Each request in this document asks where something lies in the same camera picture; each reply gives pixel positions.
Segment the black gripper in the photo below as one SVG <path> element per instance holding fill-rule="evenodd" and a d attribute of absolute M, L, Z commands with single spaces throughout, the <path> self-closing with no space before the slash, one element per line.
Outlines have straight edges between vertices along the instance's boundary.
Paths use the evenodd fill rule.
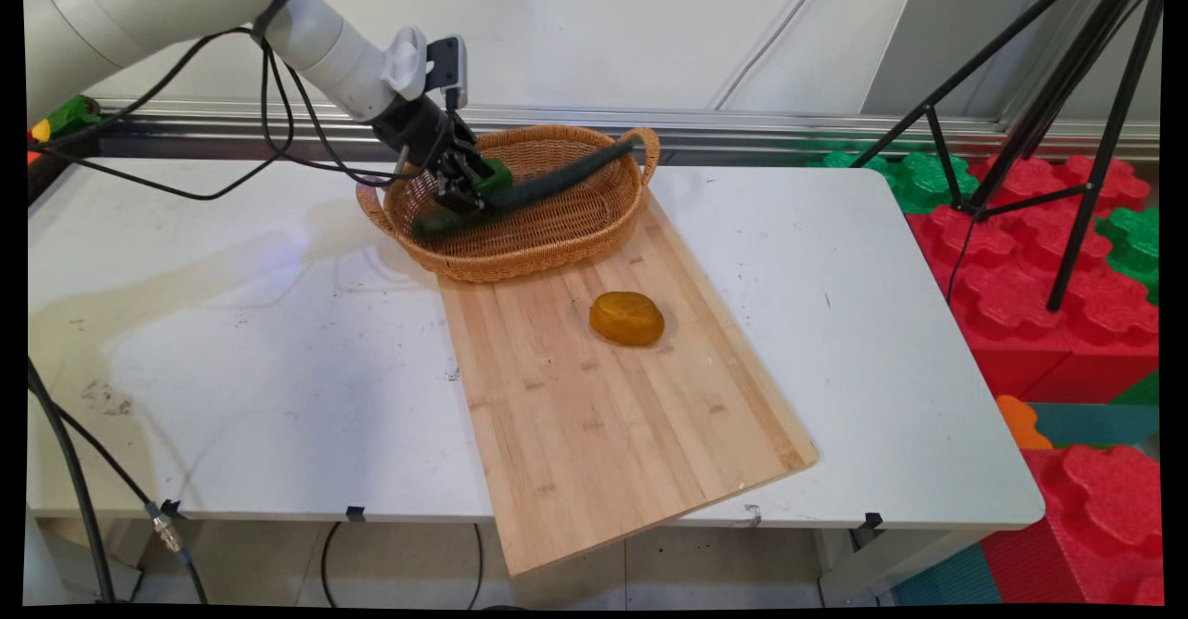
<path fill-rule="evenodd" d="M 484 211 L 486 203 L 475 189 L 497 188 L 497 165 L 481 157 L 478 137 L 457 112 L 443 110 L 424 96 L 396 97 L 369 128 L 407 165 L 435 173 L 438 206 L 454 214 Z"/>

